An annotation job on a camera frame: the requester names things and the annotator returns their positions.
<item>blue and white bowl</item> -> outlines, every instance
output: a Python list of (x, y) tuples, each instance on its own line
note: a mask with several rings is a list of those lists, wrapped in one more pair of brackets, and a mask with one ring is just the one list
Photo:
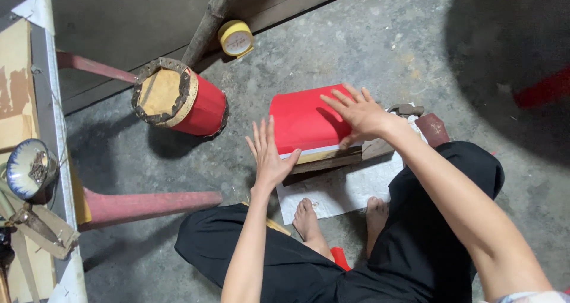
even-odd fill
[(14, 194), (28, 200), (53, 181), (57, 169), (58, 159), (43, 141), (26, 139), (8, 158), (6, 180)]

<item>red paper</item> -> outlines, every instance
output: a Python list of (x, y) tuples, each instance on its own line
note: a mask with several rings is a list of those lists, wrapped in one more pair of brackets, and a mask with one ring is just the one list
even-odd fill
[(333, 88), (351, 96), (338, 84), (273, 97), (269, 114), (275, 120), (275, 144), (279, 154), (292, 153), (296, 148), (305, 151), (338, 145), (352, 132), (351, 126), (320, 99), (320, 95), (336, 99), (331, 94)]

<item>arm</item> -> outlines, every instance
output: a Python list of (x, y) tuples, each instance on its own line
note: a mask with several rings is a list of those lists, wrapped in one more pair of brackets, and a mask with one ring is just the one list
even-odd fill
[(354, 101), (338, 91), (333, 94), (341, 102), (322, 96), (353, 126), (341, 146), (382, 138), (402, 155), (471, 255), (488, 301), (516, 292), (552, 290), (523, 236), (495, 202), (424, 143), (405, 119), (385, 112), (365, 88), (361, 95), (345, 87)]
[(301, 155), (301, 150), (297, 149), (288, 159), (282, 160), (279, 157), (275, 146), (274, 126), (273, 116), (270, 117), (267, 128), (265, 120), (261, 120), (259, 131), (253, 122), (254, 140), (246, 137), (257, 163), (257, 178), (251, 189), (251, 204), (246, 220), (224, 279), (221, 300), (223, 303), (260, 301), (267, 203), (271, 191), (285, 179)]

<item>yellow tape roll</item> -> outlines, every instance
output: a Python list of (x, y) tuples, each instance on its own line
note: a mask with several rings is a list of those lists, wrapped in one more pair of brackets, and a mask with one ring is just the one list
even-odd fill
[(224, 23), (218, 31), (218, 39), (226, 55), (241, 58), (253, 50), (253, 35), (241, 20)]

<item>concrete floor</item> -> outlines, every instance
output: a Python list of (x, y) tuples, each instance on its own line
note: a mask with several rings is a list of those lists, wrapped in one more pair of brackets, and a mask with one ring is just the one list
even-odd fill
[[(415, 102), (435, 112), (454, 140), (480, 145), (503, 164), (497, 203), (516, 223), (557, 289), (570, 286), (568, 105), (523, 112), (520, 90), (570, 62), (566, 0), (337, 0), (255, 37), (243, 59), (217, 61), (202, 76), (230, 102), (213, 141), (151, 128), (130, 91), (67, 118), (83, 183), (103, 194), (220, 190), (246, 200), (255, 167), (243, 137), (277, 93), (352, 82), (385, 105)], [(282, 221), (276, 197), (270, 217)], [(82, 234), (89, 302), (217, 302), (221, 290), (175, 254), (183, 215)], [(362, 259), (364, 216), (319, 221), (348, 263)], [(474, 299), (481, 285), (473, 284)]]

